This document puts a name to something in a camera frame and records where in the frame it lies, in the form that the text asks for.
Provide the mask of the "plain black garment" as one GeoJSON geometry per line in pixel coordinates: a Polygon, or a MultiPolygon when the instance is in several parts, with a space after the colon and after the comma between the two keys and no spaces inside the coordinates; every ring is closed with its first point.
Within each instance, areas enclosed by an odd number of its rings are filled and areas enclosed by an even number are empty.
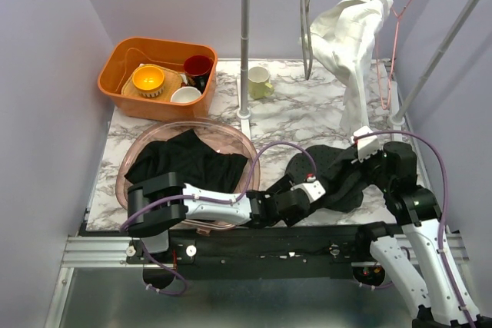
{"type": "Polygon", "coordinates": [[[132,184],[175,172],[188,184],[204,190],[231,193],[237,187],[248,159],[242,154],[220,154],[193,130],[167,141],[148,143],[128,169],[132,184]]]}

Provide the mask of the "pink wire hanger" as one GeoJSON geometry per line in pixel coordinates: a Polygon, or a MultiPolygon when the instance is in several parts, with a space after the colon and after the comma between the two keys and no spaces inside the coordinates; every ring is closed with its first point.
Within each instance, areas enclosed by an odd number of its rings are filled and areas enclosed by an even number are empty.
{"type": "Polygon", "coordinates": [[[393,49],[392,49],[392,54],[391,54],[391,58],[390,58],[391,66],[390,66],[390,71],[387,73],[387,96],[386,96],[386,98],[383,97],[383,89],[382,89],[382,82],[380,80],[379,66],[376,67],[381,108],[386,110],[386,111],[390,110],[391,102],[392,102],[392,92],[393,92],[392,78],[393,78],[393,73],[394,73],[393,63],[395,62],[395,59],[397,56],[397,45],[398,45],[398,39],[399,39],[401,19],[404,17],[404,13],[407,11],[407,9],[411,5],[412,1],[413,0],[408,0],[400,12],[397,12],[395,10],[394,6],[391,7],[391,11],[392,11],[394,17],[396,18],[396,25],[395,25],[395,30],[394,30],[393,49]]]}

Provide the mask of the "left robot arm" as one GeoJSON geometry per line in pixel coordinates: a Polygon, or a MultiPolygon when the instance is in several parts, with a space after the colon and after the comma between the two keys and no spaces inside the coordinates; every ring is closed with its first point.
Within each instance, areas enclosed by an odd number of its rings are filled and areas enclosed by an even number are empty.
{"type": "Polygon", "coordinates": [[[170,255],[168,230],[185,220],[222,221],[232,226],[270,227],[282,221],[291,226],[313,212],[325,195],[313,176],[292,185],[288,177],[278,193],[244,191],[225,194],[185,183],[178,174],[163,174],[129,187],[128,218],[121,230],[141,239],[144,253],[155,263],[170,255]]]}

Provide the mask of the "black dotted garment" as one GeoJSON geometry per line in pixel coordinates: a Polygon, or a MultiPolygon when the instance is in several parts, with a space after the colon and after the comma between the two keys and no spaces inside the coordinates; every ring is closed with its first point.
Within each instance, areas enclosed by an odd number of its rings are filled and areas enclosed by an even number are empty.
{"type": "Polygon", "coordinates": [[[324,144],[311,146],[304,154],[296,154],[290,159],[285,173],[294,185],[302,184],[308,175],[313,174],[313,165],[317,169],[314,175],[325,194],[310,202],[308,195],[300,188],[284,192],[276,200],[283,215],[306,217],[323,208],[348,213],[361,205],[366,183],[362,178],[355,147],[340,149],[324,144]]]}

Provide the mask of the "white skirt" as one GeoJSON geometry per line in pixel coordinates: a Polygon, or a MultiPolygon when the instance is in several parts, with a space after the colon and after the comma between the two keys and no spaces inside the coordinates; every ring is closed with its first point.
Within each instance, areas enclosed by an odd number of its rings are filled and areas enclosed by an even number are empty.
{"type": "Polygon", "coordinates": [[[393,0],[341,0],[310,22],[314,59],[345,86],[340,126],[347,134],[369,125],[364,80],[392,5],[393,0]]]}

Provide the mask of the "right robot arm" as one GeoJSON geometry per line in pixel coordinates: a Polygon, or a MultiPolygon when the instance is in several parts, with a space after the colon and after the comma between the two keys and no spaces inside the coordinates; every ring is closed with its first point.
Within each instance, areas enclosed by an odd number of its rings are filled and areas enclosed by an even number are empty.
{"type": "Polygon", "coordinates": [[[354,164],[363,179],[383,193],[418,265],[411,264],[384,222],[357,229],[355,254],[362,260],[374,258],[383,267],[403,297],[414,327],[489,327],[491,320],[481,315],[451,255],[436,197],[417,184],[417,156],[412,147],[360,138],[354,149],[354,164]]]}

